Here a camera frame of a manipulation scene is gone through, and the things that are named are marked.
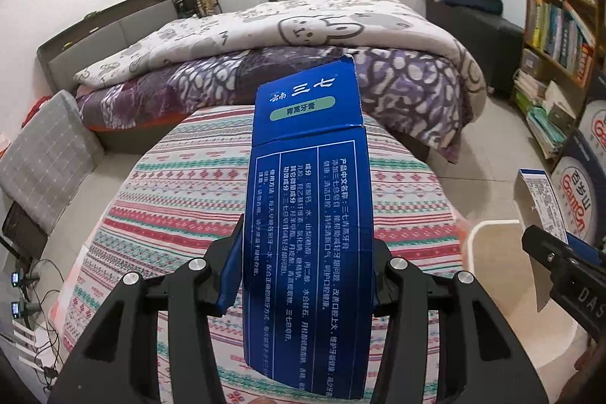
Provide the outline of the blue Ganten water carton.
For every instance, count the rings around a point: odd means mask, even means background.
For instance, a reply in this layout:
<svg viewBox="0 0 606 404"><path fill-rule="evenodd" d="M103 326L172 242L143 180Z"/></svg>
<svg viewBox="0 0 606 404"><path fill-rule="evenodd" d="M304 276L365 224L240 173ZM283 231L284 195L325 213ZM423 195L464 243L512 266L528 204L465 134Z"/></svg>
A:
<svg viewBox="0 0 606 404"><path fill-rule="evenodd" d="M575 130L551 174L566 230L605 250L605 172L583 135Z"/></svg>

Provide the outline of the wooden bookshelf with books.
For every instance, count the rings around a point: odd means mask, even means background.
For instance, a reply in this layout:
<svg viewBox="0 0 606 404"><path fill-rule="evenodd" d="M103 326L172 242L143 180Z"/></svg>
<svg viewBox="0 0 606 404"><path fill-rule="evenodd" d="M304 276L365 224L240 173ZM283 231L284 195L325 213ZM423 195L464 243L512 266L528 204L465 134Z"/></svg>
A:
<svg viewBox="0 0 606 404"><path fill-rule="evenodd" d="M526 0L523 51L512 101L551 164L561 156L603 61L602 0Z"/></svg>

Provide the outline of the purple white folded quilt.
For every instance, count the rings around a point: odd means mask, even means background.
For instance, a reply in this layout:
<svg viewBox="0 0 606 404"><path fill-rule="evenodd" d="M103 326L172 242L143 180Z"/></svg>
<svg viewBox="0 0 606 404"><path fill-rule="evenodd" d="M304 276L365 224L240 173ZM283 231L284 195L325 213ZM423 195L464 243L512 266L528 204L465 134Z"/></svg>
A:
<svg viewBox="0 0 606 404"><path fill-rule="evenodd" d="M290 0L174 19L79 70L81 117L95 131L173 122L204 107L250 105L270 81L349 56L362 110L450 162L486 106L484 75L453 35L398 0Z"/></svg>

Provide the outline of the small blue white box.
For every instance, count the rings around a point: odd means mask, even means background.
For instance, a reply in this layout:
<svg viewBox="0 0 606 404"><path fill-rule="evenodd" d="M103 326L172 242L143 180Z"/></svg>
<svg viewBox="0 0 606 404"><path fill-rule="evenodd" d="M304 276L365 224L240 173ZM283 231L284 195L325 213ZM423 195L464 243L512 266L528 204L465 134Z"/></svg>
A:
<svg viewBox="0 0 606 404"><path fill-rule="evenodd" d="M550 177L540 169L522 168L514 183L515 207L523 230L539 226L554 237L567 243L565 221ZM550 273L538 260L530 259L536 294L537 311L541 312L550 300Z"/></svg>

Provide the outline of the black cabinet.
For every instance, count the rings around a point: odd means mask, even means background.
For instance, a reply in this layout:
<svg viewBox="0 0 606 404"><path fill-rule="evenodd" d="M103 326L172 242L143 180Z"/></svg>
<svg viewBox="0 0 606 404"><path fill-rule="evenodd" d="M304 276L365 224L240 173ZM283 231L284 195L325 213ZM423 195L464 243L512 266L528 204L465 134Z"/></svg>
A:
<svg viewBox="0 0 606 404"><path fill-rule="evenodd" d="M523 30L496 14L425 0L426 19L454 35L482 69L490 95L508 100L523 51Z"/></svg>

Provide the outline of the white power strip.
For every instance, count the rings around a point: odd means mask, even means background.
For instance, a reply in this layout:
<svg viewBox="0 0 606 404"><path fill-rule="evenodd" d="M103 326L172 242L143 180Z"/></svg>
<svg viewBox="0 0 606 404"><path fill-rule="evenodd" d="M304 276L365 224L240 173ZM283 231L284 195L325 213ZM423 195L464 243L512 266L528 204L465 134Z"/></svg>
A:
<svg viewBox="0 0 606 404"><path fill-rule="evenodd" d="M10 356L22 368L29 367L43 373L44 367L52 366L55 362L52 339L44 327L33 329L17 320L1 321L1 342L8 344Z"/></svg>

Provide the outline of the blue toothpaste box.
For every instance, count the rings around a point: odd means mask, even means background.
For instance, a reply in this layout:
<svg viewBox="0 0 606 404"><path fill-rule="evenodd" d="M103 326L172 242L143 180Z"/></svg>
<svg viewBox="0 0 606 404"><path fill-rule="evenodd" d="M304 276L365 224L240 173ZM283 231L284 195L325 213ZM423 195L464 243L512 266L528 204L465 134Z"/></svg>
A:
<svg viewBox="0 0 606 404"><path fill-rule="evenodd" d="M244 213L244 358L296 390L365 392L374 305L368 139L349 56L262 85Z"/></svg>

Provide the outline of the patterned knit bedspread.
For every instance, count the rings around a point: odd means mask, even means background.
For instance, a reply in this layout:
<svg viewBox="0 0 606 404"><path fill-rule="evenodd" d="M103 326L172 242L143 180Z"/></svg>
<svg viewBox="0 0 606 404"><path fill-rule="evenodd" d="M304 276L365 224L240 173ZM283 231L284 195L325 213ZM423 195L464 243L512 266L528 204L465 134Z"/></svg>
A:
<svg viewBox="0 0 606 404"><path fill-rule="evenodd" d="M137 163L73 268L59 320L67 348L120 278L173 272L230 234L244 213L254 110L201 110ZM453 209L437 177L373 119L365 119L376 236L424 271L461 267Z"/></svg>

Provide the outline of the white trash bin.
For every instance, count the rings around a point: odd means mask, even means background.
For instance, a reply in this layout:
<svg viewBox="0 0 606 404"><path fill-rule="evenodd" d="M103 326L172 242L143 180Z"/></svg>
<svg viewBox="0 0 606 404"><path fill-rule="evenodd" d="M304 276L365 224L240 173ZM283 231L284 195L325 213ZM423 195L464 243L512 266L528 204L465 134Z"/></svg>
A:
<svg viewBox="0 0 606 404"><path fill-rule="evenodd" d="M462 247L464 266L497 304L536 368L573 371L587 336L554 301L537 306L532 262L522 248L522 235L516 219L477 223Z"/></svg>

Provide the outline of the grey checked cushion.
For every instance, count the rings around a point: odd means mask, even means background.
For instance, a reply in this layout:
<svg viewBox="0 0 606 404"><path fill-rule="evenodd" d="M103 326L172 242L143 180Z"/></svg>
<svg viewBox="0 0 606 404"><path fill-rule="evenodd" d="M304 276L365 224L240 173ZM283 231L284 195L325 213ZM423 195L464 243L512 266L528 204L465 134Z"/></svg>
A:
<svg viewBox="0 0 606 404"><path fill-rule="evenodd" d="M9 145L1 158L1 189L49 234L104 154L75 97L62 90Z"/></svg>

